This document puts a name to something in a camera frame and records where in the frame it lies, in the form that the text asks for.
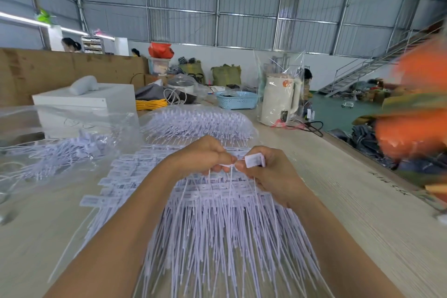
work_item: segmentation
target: white appliance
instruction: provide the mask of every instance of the white appliance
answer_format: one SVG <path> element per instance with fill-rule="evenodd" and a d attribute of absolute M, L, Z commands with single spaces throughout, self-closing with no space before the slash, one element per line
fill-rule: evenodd
<path fill-rule="evenodd" d="M 77 137 L 79 129 L 109 134 L 111 127 L 119 124 L 115 121 L 123 118 L 117 113 L 134 113 L 137 120 L 133 85 L 99 83 L 98 86 L 97 91 L 83 95 L 71 94 L 69 87 L 33 95 L 35 105 L 48 106 L 37 109 L 45 137 Z"/>
<path fill-rule="evenodd" d="M 287 123 L 299 107 L 303 82 L 285 74 L 268 74 L 260 122 L 267 126 Z"/>

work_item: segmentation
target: white wall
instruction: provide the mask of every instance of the white wall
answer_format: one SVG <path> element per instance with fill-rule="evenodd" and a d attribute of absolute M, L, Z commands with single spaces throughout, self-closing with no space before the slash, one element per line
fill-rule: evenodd
<path fill-rule="evenodd" d="M 129 51 L 136 48 L 139 50 L 140 54 L 145 57 L 149 57 L 148 47 L 149 43 L 129 41 Z M 240 65 L 242 69 L 241 79 L 243 83 L 252 86 L 257 85 L 257 64 L 253 50 L 179 44 L 172 44 L 171 48 L 174 51 L 174 57 L 171 59 L 170 64 L 177 64 L 177 59 L 180 57 L 185 57 L 187 59 L 194 57 L 202 62 L 202 69 L 207 82 L 212 80 L 211 67 L 221 66 L 223 64 L 234 64 Z M 256 54 L 261 62 L 268 62 L 268 59 L 274 55 L 281 56 L 281 52 L 272 51 L 256 51 Z M 342 74 L 346 70 L 354 67 L 354 65 L 364 61 L 361 59 L 355 60 L 355 58 L 329 56 L 326 54 L 306 54 L 304 65 L 310 67 L 313 75 L 310 90 L 319 90 L 331 83 L 337 69 L 341 68 L 338 74 Z M 383 66 L 376 72 L 364 78 L 371 79 L 380 77 L 388 80 L 392 66 L 394 65 Z"/>

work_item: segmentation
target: white cable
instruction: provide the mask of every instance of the white cable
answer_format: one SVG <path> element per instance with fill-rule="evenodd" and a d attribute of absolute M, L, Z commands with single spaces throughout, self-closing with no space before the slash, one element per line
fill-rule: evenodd
<path fill-rule="evenodd" d="M 166 88 L 163 90 L 163 96 L 166 98 L 166 101 L 169 103 L 169 105 L 181 105 L 184 104 L 184 100 L 180 100 L 180 96 L 175 90 Z"/>

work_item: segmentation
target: stair railing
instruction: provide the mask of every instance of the stair railing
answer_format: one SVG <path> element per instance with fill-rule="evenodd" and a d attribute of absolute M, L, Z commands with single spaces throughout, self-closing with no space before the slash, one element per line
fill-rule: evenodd
<path fill-rule="evenodd" d="M 410 30 L 407 30 L 407 31 L 403 32 L 403 33 L 401 34 L 401 36 L 404 35 L 404 34 L 407 34 L 407 35 L 405 36 L 405 39 L 399 41 L 398 43 L 394 44 L 393 46 L 390 46 L 390 47 L 388 48 L 388 51 L 386 52 L 386 55 L 382 56 L 380 59 L 373 59 L 373 58 L 374 58 L 374 51 L 377 50 L 379 47 L 384 46 L 383 44 L 382 44 L 382 45 L 379 45 L 379 46 L 377 46 L 377 47 L 375 47 L 375 48 L 373 48 L 373 49 L 372 49 L 371 51 L 369 51 L 367 54 L 365 54 L 365 55 L 363 55 L 363 56 L 361 56 L 361 57 L 359 57 L 359 58 L 357 58 L 357 59 L 355 59 L 355 60 L 353 60 L 353 61 L 347 63 L 346 65 L 343 65 L 342 67 L 340 67 L 339 69 L 337 69 L 337 70 L 335 71 L 335 75 L 334 75 L 334 79 L 333 79 L 333 81 L 332 81 L 331 92 L 330 92 L 330 93 L 332 93 L 333 88 L 334 88 L 334 86 L 336 85 L 335 80 L 337 79 L 337 75 L 338 75 L 338 71 L 339 71 L 339 70 L 345 68 L 346 66 L 348 66 L 348 65 L 350 65 L 350 64 L 352 64 L 352 63 L 354 63 L 354 62 L 356 62 L 356 61 L 358 61 L 359 59 L 365 59 L 364 61 L 355 64 L 353 67 L 349 68 L 348 70 L 346 70 L 346 71 L 343 72 L 342 74 L 338 75 L 338 78 L 341 78 L 343 75 L 346 75 L 346 74 L 352 72 L 352 71 L 353 71 L 357 66 L 359 66 L 360 64 L 364 64 L 364 63 L 366 62 L 366 60 L 368 60 L 368 59 L 369 59 L 369 62 L 368 62 L 367 64 L 369 64 L 369 65 L 371 65 L 371 63 L 372 63 L 373 61 L 376 61 L 376 62 L 377 62 L 377 61 L 384 60 L 384 59 L 390 57 L 391 55 L 393 55 L 397 50 L 402 49 L 401 47 L 399 47 L 399 48 L 393 50 L 393 47 L 399 46 L 400 44 L 402 44 L 402 42 L 405 42 L 405 41 L 406 41 L 405 48 L 404 48 L 404 53 L 405 53 L 405 52 L 407 51 L 408 46 L 410 46 L 411 44 L 414 44 L 414 43 L 416 43 L 417 41 L 420 41 L 420 40 L 422 40 L 422 39 L 428 37 L 429 35 L 433 34 L 434 32 L 436 32 L 436 31 L 438 31 L 438 30 L 442 30 L 443 27 L 446 27 L 446 24 L 443 24 L 440 28 L 434 29 L 434 30 L 432 30 L 432 31 L 429 32 L 429 33 L 425 33 L 425 31 L 426 31 L 427 29 L 429 29 L 432 25 L 438 23 L 439 21 L 440 21 L 440 20 L 437 20 L 437 21 L 435 21 L 434 23 L 428 25 L 427 27 L 425 27 L 425 28 L 423 28 L 423 29 L 421 29 L 421 30 L 419 30 L 419 31 L 417 31 L 417 32 L 414 32 L 414 29 L 410 29 Z M 423 32 L 424 35 L 421 36 L 421 37 L 417 37 L 417 38 L 415 38 L 415 37 L 416 37 L 419 33 L 421 33 L 421 32 Z"/>

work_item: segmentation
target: plastic wrap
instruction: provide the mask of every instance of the plastic wrap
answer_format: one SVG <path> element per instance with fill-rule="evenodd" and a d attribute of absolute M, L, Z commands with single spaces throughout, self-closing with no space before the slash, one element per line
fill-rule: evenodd
<path fill-rule="evenodd" d="M 141 146 L 136 113 L 22 106 L 0 110 L 0 193 L 60 188 Z"/>
<path fill-rule="evenodd" d="M 212 92 L 208 86 L 199 84 L 192 76 L 185 74 L 177 74 L 175 77 L 168 80 L 167 87 L 179 88 L 187 94 L 198 97 L 199 100 L 204 99 L 208 93 Z"/>
<path fill-rule="evenodd" d="M 265 58 L 255 52 L 258 67 L 257 118 L 264 125 L 290 125 L 303 112 L 304 52 Z"/>

